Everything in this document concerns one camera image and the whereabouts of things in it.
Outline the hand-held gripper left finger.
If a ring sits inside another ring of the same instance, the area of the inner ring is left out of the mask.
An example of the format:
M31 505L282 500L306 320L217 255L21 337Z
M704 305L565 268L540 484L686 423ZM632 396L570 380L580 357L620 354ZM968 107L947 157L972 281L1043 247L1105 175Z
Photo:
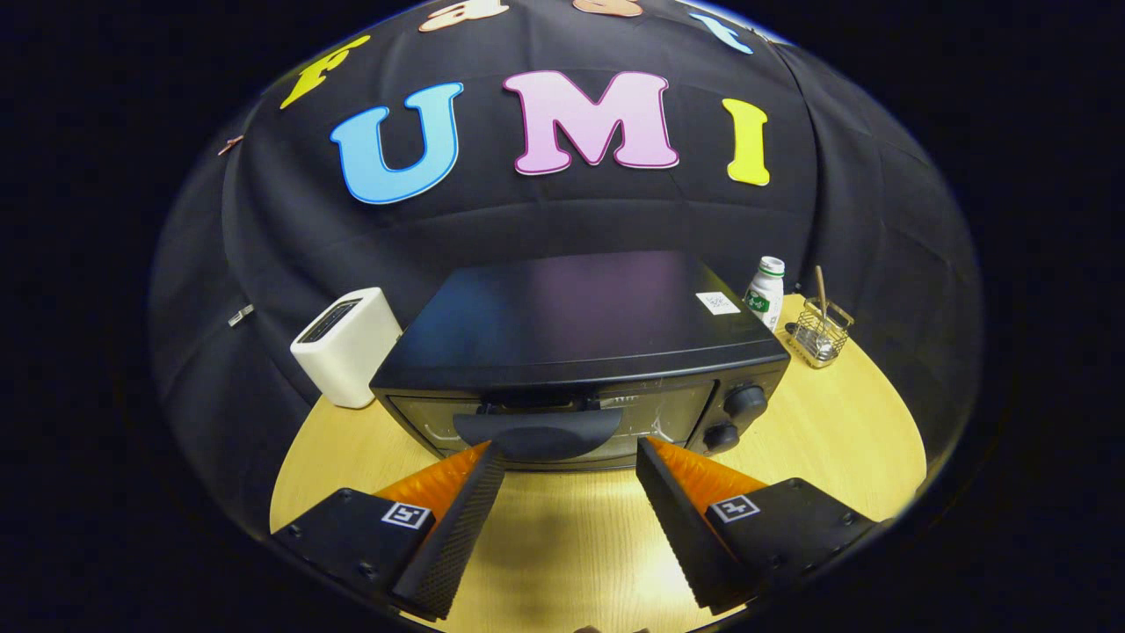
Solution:
M381 491L340 488L271 539L356 600L446 620L504 481L500 453L482 442Z

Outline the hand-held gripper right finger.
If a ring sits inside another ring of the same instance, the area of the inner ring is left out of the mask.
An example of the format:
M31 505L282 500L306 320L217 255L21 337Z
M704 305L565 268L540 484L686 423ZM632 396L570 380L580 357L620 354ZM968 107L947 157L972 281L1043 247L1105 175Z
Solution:
M658 438L634 473L693 597L720 615L796 593L875 528L804 478L764 483Z

